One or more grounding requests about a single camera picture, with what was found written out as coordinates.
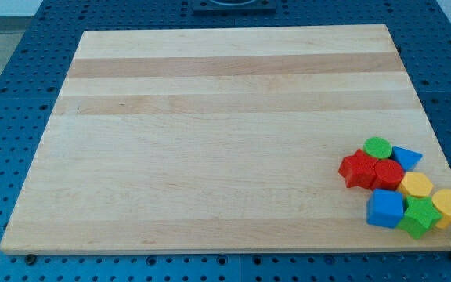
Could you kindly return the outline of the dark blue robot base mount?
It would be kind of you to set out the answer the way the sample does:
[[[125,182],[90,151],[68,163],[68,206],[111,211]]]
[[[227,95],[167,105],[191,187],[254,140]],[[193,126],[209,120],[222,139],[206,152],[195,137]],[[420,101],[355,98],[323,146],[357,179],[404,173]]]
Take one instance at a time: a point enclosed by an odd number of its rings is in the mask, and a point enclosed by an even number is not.
[[[276,0],[191,0],[194,13],[274,12]]]

